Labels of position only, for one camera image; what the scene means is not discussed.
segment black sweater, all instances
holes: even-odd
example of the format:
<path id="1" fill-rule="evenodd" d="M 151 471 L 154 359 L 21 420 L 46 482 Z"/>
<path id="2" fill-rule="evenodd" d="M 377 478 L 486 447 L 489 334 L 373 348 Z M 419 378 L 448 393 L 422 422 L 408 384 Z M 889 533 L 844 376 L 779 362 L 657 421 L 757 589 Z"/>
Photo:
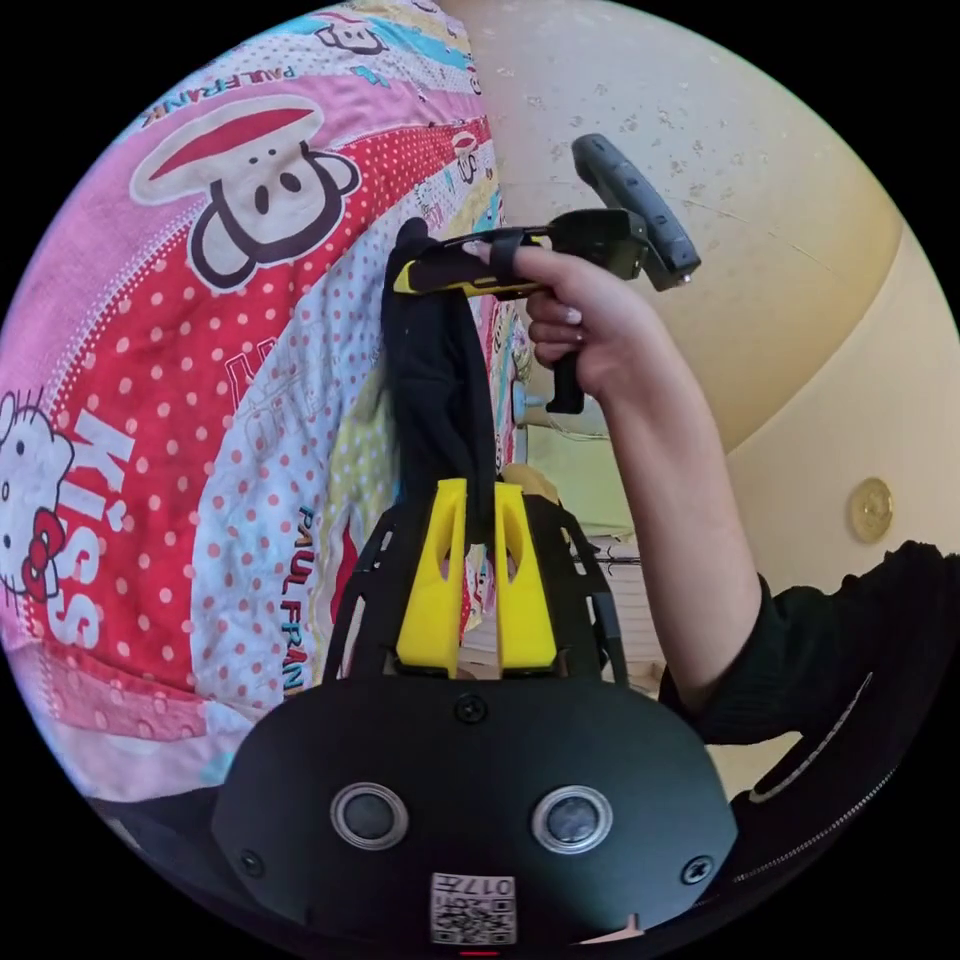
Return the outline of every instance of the black sweater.
<path id="1" fill-rule="evenodd" d="M 661 702 L 705 743 L 801 734 L 734 798 L 740 835 L 706 912 L 779 886 L 862 810 L 919 730 L 960 635 L 960 556 L 929 545 L 903 544 L 832 595 L 793 587 L 773 597 L 761 584 L 754 630 L 704 708 L 691 716 L 669 673 L 661 686 Z"/>

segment colorful quilt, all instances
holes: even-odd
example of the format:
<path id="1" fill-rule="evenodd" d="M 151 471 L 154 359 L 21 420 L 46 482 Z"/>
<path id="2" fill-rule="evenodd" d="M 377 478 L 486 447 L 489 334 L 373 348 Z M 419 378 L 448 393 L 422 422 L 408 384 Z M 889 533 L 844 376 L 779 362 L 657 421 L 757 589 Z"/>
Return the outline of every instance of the colorful quilt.
<path id="1" fill-rule="evenodd" d="M 379 307 L 413 216 L 500 223 L 481 88 L 459 22 L 358 2 L 150 105 L 45 237 L 0 350 L 0 630 L 88 795 L 218 783 L 319 681 L 394 497 Z M 507 462 L 516 308 L 472 307 Z M 475 552 L 464 627 L 489 593 Z"/>

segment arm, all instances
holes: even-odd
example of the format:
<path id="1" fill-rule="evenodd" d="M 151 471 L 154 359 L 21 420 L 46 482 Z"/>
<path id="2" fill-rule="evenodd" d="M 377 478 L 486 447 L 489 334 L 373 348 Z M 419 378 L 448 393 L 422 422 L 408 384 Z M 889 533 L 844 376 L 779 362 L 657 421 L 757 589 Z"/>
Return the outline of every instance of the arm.
<path id="1" fill-rule="evenodd" d="M 664 331 L 639 351 L 642 401 L 613 400 L 604 415 L 657 637 L 696 712 L 750 636 L 761 586 L 713 416 L 668 341 Z"/>

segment qr code sticker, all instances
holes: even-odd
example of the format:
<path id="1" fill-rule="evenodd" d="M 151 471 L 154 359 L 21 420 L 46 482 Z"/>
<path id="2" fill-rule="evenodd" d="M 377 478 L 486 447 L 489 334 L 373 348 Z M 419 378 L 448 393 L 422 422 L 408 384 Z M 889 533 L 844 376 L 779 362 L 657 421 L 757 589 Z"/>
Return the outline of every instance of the qr code sticker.
<path id="1" fill-rule="evenodd" d="M 517 942 L 513 877 L 468 877 L 435 873 L 430 891 L 434 943 L 506 946 Z"/>

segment fingernail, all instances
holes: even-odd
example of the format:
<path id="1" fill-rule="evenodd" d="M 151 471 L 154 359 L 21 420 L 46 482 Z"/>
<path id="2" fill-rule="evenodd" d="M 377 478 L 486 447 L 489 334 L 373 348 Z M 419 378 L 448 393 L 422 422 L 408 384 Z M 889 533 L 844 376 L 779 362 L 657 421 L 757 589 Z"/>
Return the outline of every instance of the fingernail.
<path id="1" fill-rule="evenodd" d="M 460 247 L 464 253 L 469 253 L 471 257 L 478 257 L 484 263 L 490 262 L 490 244 L 482 240 L 468 240 Z"/>

